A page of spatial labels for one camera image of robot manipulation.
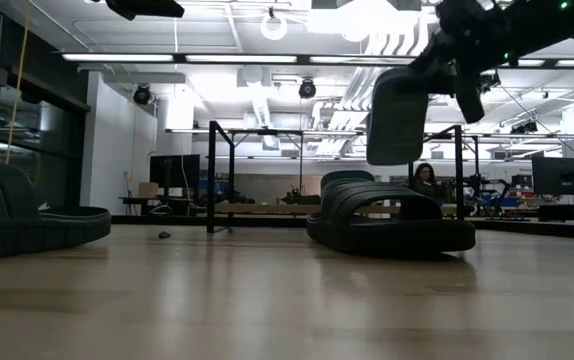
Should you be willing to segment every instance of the wooden floor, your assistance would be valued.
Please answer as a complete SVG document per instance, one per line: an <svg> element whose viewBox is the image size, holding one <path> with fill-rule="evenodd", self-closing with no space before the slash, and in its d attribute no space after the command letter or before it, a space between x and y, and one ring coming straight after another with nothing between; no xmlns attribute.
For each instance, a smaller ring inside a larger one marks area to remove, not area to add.
<svg viewBox="0 0 574 360"><path fill-rule="evenodd" d="M303 230L116 226L0 260L0 359L574 359L574 240L478 238L374 260Z"/></svg>

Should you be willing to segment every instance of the cardboard box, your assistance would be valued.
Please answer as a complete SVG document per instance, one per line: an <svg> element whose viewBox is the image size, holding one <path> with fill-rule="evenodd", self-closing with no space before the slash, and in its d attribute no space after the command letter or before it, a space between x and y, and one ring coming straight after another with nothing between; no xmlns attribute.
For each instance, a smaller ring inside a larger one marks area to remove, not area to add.
<svg viewBox="0 0 574 360"><path fill-rule="evenodd" d="M138 197L139 198L155 198L158 196L158 184L156 183L139 183L138 184Z"/></svg>

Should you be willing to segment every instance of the security camera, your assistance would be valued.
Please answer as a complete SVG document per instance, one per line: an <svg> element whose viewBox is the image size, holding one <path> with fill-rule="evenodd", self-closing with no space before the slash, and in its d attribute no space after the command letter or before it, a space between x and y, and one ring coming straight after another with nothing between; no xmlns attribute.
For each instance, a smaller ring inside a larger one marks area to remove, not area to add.
<svg viewBox="0 0 574 360"><path fill-rule="evenodd" d="M106 3L108 8L129 21L138 15L181 18L185 14L185 9L174 0L106 0Z"/></svg>
<svg viewBox="0 0 574 360"><path fill-rule="evenodd" d="M311 99L316 96L316 85L314 85L314 81L312 79L304 79L300 85L298 94L301 99Z"/></svg>
<svg viewBox="0 0 574 360"><path fill-rule="evenodd" d="M134 102L138 105L149 105L154 102L154 95L149 90L149 84L140 84L134 92Z"/></svg>

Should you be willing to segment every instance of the dark hair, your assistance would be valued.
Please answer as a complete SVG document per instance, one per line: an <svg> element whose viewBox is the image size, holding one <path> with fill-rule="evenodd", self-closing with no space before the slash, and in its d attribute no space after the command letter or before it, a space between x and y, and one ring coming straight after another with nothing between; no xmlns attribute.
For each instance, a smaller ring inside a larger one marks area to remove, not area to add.
<svg viewBox="0 0 574 360"><path fill-rule="evenodd" d="M434 178L434 168L431 167L431 165L429 165L428 163L422 163L420 165L418 165L418 167L416 168L416 173L414 174L414 180L416 181L420 181L420 172L423 171L423 169L428 168L429 169L429 182L430 183L434 183L436 182L436 179Z"/></svg>

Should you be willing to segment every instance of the woman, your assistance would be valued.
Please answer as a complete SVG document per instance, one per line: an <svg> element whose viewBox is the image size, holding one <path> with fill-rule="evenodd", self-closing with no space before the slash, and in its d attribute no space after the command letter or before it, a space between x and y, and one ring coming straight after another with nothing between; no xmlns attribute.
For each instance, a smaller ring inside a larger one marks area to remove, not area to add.
<svg viewBox="0 0 574 360"><path fill-rule="evenodd" d="M420 164L416 168L413 186L413 189L417 193L425 195L437 203L443 200L443 190L440 185L436 183L434 168L427 163Z"/></svg>

